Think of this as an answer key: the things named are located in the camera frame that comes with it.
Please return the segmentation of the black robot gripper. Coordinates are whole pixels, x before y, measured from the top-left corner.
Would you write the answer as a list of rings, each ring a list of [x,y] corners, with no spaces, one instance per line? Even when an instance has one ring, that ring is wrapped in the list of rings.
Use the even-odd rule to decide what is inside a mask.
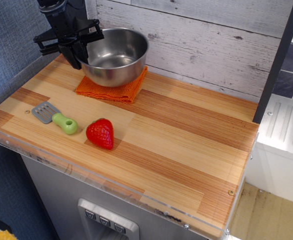
[[[35,36],[42,55],[59,52],[76,70],[82,68],[77,58],[88,63],[87,44],[102,40],[98,19],[88,19],[84,0],[39,0],[39,11],[51,29]]]

